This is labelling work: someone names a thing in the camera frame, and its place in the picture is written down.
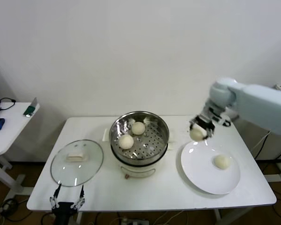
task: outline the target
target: white table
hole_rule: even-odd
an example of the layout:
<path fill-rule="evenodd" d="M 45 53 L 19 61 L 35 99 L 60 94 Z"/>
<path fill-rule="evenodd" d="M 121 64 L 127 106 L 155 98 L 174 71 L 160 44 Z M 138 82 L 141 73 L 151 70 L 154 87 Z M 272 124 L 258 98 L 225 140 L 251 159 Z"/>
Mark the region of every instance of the white table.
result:
<path fill-rule="evenodd" d="M 12 104 L 13 103 L 0 103 L 0 107 L 7 108 Z M 30 104 L 31 103 L 17 102 L 10 109 L 0 112 L 0 118 L 5 119 L 5 123 L 0 130 L 0 164 L 3 166 L 0 168 L 0 180 L 11 189 L 6 198 L 11 198 L 15 194 L 28 195 L 32 191 L 32 188 L 24 188 L 21 186 L 25 178 L 24 174 L 20 174 L 18 178 L 14 180 L 5 172 L 6 169 L 11 169 L 12 165 L 2 156 L 7 152 L 9 147 L 33 117 L 33 115 L 31 117 L 23 115 Z M 38 109 L 39 105 L 36 106 L 34 113 L 36 113 Z"/>
<path fill-rule="evenodd" d="M 212 195 L 196 188 L 181 169 L 181 151 L 191 141 L 187 131 L 192 116 L 162 118 L 175 140 L 172 143 L 173 149 L 166 152 L 162 167 L 152 176 L 127 180 L 111 152 L 110 144 L 102 141 L 104 130 L 111 126 L 116 117 L 69 118 L 33 189 L 27 203 L 28 209 L 51 211 L 49 197 L 58 187 L 50 175 L 51 162 L 61 148 L 80 139 L 94 140 L 104 151 L 101 169 L 84 184 L 86 202 L 80 211 L 199 210 L 268 205 L 276 202 L 274 193 L 234 125 L 230 128 L 215 125 L 214 138 L 209 141 L 213 146 L 222 146 L 229 150 L 237 159 L 241 180 L 231 193 Z M 62 187 L 58 201 L 75 202 L 80 190 L 81 186 Z"/>

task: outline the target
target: stainless steel pot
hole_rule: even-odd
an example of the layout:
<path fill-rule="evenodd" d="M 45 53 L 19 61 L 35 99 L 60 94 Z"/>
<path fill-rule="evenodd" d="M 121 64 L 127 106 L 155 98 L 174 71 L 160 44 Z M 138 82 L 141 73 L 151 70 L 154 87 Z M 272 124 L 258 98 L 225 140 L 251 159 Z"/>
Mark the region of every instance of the stainless steel pot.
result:
<path fill-rule="evenodd" d="M 141 135 L 134 135 L 132 124 L 142 122 L 146 130 Z M 118 140 L 122 135 L 133 137 L 134 144 L 128 150 L 121 149 Z M 169 128 L 159 116 L 145 111 L 135 111 L 119 117 L 109 132 L 111 149 L 115 157 L 129 166 L 148 166 L 160 160 L 168 147 Z"/>

